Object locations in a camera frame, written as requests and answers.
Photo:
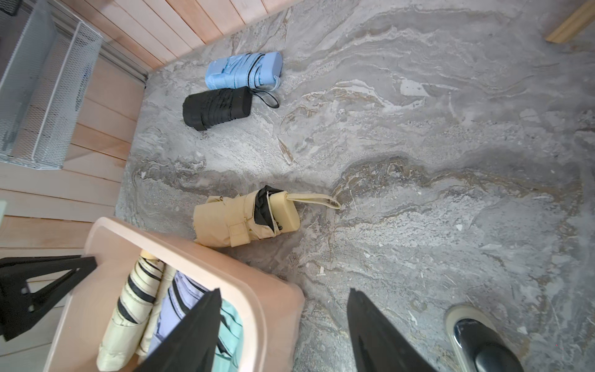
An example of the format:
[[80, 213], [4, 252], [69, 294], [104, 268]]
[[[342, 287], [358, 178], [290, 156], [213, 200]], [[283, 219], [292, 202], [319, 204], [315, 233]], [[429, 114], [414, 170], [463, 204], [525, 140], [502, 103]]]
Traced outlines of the plain cream umbrella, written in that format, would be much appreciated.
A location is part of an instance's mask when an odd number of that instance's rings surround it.
[[100, 371], [118, 371], [136, 355], [148, 354], [150, 320], [164, 281], [166, 264], [143, 250], [128, 274], [99, 347]]

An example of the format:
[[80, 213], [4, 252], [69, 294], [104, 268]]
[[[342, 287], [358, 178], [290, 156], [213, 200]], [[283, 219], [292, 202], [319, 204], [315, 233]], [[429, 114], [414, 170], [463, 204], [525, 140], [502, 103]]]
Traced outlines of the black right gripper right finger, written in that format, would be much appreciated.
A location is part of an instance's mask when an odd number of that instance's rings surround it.
[[362, 292], [350, 290], [347, 302], [350, 339], [358, 371], [433, 371]]

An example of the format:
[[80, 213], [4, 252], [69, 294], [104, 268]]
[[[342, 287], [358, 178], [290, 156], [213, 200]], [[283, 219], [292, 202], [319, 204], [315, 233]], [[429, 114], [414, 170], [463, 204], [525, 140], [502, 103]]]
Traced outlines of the mint green umbrella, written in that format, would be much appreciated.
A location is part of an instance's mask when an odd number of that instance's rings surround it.
[[212, 371], [238, 371], [243, 352], [243, 321], [236, 308], [223, 300]]

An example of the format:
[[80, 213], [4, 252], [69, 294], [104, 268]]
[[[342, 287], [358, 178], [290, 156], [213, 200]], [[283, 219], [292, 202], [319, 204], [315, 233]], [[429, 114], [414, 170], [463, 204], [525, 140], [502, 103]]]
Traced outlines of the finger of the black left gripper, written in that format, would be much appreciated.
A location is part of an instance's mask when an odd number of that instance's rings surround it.
[[[1, 336], [11, 341], [31, 330], [96, 268], [93, 256], [1, 259]], [[38, 291], [30, 289], [30, 279], [56, 273], [63, 275]]]

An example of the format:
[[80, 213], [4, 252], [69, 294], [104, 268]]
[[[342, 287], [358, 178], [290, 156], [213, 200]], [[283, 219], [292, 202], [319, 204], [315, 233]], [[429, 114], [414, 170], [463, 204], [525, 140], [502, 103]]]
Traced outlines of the tan beige umbrella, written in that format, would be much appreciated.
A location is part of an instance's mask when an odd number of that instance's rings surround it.
[[210, 248], [237, 247], [295, 232], [301, 226], [298, 203], [341, 208], [328, 195], [290, 193], [268, 185], [234, 198], [210, 196], [194, 209], [195, 242]]

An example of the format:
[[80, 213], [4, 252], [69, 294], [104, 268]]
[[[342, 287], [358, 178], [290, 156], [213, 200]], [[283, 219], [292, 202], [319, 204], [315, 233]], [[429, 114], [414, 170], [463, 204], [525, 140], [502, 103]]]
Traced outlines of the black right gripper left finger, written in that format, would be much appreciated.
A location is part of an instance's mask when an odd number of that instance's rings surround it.
[[218, 342], [222, 297], [204, 294], [175, 329], [135, 371], [210, 371]]

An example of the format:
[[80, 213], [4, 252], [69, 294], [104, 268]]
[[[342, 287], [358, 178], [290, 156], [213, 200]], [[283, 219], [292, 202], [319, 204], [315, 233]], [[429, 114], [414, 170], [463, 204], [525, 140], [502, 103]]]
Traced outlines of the pink plastic storage box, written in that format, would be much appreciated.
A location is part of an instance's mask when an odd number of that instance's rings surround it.
[[217, 290], [223, 303], [215, 317], [215, 370], [292, 370], [305, 304], [297, 285], [190, 240], [144, 232], [106, 217], [88, 235], [85, 254], [97, 266], [69, 294], [45, 370], [97, 370], [105, 331], [142, 252], [157, 258], [153, 274], [174, 269], [156, 329], [149, 334], [152, 349], [204, 293]]

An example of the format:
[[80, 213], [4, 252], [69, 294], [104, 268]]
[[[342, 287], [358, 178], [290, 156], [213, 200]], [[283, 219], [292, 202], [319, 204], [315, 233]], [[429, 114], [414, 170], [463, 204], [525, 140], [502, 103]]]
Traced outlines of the purple umbrella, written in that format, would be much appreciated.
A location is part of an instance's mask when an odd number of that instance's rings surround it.
[[179, 322], [200, 301], [209, 290], [193, 281], [190, 277], [178, 271], [167, 294], [162, 301], [161, 312], [157, 318], [156, 328], [150, 342], [148, 354], [151, 355]]

